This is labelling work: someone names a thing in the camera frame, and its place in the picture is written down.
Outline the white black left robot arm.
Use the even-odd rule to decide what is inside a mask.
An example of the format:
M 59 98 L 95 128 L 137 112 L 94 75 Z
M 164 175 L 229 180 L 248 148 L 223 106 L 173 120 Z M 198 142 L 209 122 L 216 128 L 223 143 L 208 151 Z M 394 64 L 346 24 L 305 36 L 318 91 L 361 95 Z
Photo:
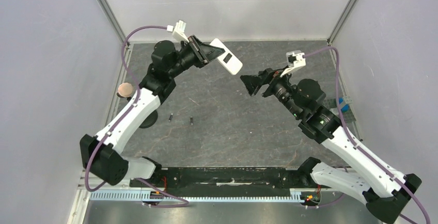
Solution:
M 190 36 L 181 43 L 180 50 L 172 41 L 156 43 L 147 74 L 134 86 L 126 106 L 102 130 L 93 136 L 85 134 L 80 140 L 88 190 L 91 175 L 109 185 L 140 178 L 150 187 L 158 186 L 162 173 L 156 163 L 148 158 L 123 157 L 126 144 L 145 121 L 149 127 L 154 125 L 158 108 L 176 86 L 175 77 L 190 67 L 202 68 L 214 60 L 226 66 L 224 59 L 230 56 L 232 53 L 218 38 L 206 44 Z

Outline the grey lego baseplate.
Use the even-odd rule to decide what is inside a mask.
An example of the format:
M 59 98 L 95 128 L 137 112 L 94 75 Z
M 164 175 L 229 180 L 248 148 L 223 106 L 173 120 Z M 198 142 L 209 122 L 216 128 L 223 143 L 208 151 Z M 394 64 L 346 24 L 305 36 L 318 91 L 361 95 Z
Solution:
M 353 103 L 350 97 L 340 97 L 337 99 L 325 99 L 323 105 L 327 107 L 335 115 L 339 116 L 339 111 L 337 109 L 337 104 L 339 104 L 340 111 L 344 117 L 346 123 L 352 123 L 356 121 L 352 108 L 350 104 Z

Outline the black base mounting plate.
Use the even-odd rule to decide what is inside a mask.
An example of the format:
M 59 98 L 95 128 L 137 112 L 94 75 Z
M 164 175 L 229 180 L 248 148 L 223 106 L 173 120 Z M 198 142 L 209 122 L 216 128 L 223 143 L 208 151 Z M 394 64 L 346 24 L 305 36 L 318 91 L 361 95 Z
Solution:
M 317 189 L 310 175 L 287 167 L 167 167 L 148 182 L 178 197 L 273 197 Z

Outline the red and white remote control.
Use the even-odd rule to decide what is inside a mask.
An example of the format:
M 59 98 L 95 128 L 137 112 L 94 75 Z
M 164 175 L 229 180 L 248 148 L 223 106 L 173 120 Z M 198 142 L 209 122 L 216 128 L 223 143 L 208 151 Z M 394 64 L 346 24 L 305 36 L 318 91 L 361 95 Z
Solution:
M 210 42 L 211 46 L 224 49 L 224 53 L 217 60 L 231 74 L 237 75 L 243 67 L 243 63 L 234 55 L 234 53 L 218 38 Z

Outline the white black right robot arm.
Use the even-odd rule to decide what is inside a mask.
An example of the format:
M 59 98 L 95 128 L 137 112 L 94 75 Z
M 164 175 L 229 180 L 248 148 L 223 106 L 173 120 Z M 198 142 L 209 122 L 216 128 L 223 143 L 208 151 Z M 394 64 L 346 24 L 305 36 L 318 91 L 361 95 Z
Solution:
M 276 97 L 299 121 L 299 128 L 308 138 L 337 154 L 354 170 L 340 171 L 310 157 L 298 173 L 303 186 L 328 186 L 363 203 L 383 223 L 396 222 L 421 179 L 384 162 L 343 126 L 341 119 L 322 104 L 326 95 L 317 81 L 303 79 L 293 85 L 288 76 L 270 68 L 240 79 L 250 95 L 266 86 L 264 97 Z

